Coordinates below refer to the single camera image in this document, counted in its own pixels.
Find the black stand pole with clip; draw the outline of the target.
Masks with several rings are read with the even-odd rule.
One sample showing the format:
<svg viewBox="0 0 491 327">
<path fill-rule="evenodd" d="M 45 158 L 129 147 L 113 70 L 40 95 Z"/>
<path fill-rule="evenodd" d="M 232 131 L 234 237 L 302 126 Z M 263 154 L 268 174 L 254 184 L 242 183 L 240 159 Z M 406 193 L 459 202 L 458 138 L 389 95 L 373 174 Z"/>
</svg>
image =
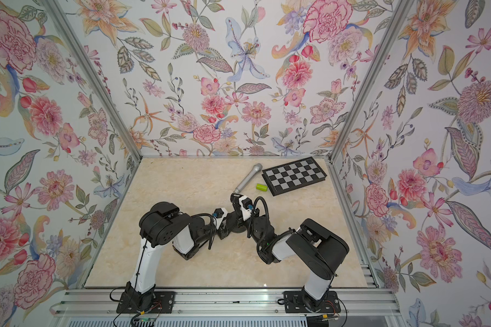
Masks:
<svg viewBox="0 0 491 327">
<path fill-rule="evenodd" d="M 233 207 L 233 212 L 230 214 L 230 220 L 235 224 L 238 224 L 239 219 L 241 218 L 241 204 L 239 199 L 241 198 L 241 194 L 232 193 L 230 195 L 230 202 Z"/>
</svg>

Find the black round stand base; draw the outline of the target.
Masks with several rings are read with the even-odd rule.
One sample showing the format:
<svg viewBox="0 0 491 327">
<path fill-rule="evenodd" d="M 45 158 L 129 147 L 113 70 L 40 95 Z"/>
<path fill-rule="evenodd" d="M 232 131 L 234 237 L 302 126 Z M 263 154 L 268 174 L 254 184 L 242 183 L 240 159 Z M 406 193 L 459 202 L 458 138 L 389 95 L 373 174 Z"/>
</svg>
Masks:
<svg viewBox="0 0 491 327">
<path fill-rule="evenodd" d="M 229 216 L 226 219 L 226 228 L 229 232 L 240 234 L 247 230 L 242 218 L 236 215 Z"/>
</svg>

